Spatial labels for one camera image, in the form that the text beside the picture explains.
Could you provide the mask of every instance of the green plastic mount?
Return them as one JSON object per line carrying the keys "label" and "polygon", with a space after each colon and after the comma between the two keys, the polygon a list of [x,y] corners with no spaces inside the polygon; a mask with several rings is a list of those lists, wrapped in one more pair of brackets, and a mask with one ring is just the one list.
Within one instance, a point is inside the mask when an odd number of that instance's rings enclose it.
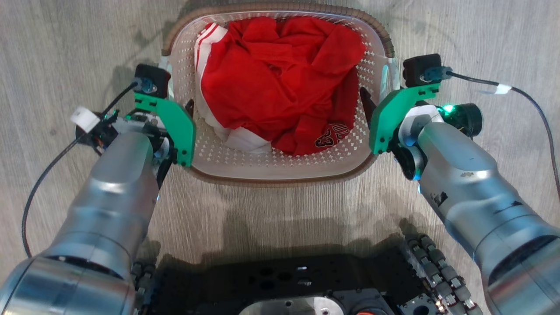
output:
{"label": "green plastic mount", "polygon": [[409,87],[391,92],[381,101],[371,116],[370,148],[371,152],[387,152],[389,140],[396,128],[403,122],[408,111],[421,100],[433,99],[439,92],[440,83]]}
{"label": "green plastic mount", "polygon": [[197,130],[185,109],[175,102],[140,93],[134,93],[134,101],[137,109],[155,112],[161,118],[177,149],[177,163],[190,167]]}

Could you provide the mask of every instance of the silver robotic arm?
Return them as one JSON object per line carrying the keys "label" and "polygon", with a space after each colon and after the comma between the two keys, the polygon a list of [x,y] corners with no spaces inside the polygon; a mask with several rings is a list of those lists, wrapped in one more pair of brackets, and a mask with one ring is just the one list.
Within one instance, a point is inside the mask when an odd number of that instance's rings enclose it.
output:
{"label": "silver robotic arm", "polygon": [[132,314],[130,266],[159,188],[146,135],[119,135],[91,170],[51,246],[0,289],[2,314]]}
{"label": "silver robotic arm", "polygon": [[492,313],[559,314],[558,229],[455,127],[429,122],[413,148],[421,194],[480,268]]}

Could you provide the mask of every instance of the clothes pile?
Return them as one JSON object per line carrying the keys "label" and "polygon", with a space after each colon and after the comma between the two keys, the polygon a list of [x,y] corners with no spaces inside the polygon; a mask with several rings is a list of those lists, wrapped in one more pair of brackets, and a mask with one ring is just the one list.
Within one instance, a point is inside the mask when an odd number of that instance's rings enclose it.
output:
{"label": "clothes pile", "polygon": [[226,146],[313,154],[354,125],[360,35],[312,17],[211,24],[195,44],[196,106]]}

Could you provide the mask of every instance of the laundry basket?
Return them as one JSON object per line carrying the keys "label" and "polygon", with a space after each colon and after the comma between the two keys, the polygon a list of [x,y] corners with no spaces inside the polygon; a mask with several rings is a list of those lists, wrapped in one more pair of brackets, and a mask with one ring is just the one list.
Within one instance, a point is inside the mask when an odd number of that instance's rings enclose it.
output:
{"label": "laundry basket", "polygon": [[[393,61],[391,39],[372,16],[359,10],[324,4],[265,2],[202,8],[179,21],[164,43],[160,63],[160,67],[171,73],[170,97],[182,105],[195,99],[198,87],[194,45],[197,35],[208,24],[215,22],[227,26],[230,21],[260,16],[276,20],[311,16],[351,28],[361,34],[367,49],[357,66],[360,86],[371,93],[375,104],[398,89],[399,76]],[[356,107],[354,129],[344,140],[320,153],[289,156],[275,149],[266,154],[251,154],[226,147],[198,114],[195,103],[193,119],[197,126],[197,138],[192,171],[202,179],[222,183],[316,182],[355,177],[374,161],[360,100]]]}

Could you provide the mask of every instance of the cable connector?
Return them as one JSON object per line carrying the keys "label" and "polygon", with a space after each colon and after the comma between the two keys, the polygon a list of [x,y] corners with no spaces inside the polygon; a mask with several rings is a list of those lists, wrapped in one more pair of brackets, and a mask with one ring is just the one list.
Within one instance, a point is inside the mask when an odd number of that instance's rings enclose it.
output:
{"label": "cable connector", "polygon": [[422,79],[426,82],[441,81],[451,79],[448,72],[453,72],[451,67],[431,67],[427,68],[422,75]]}

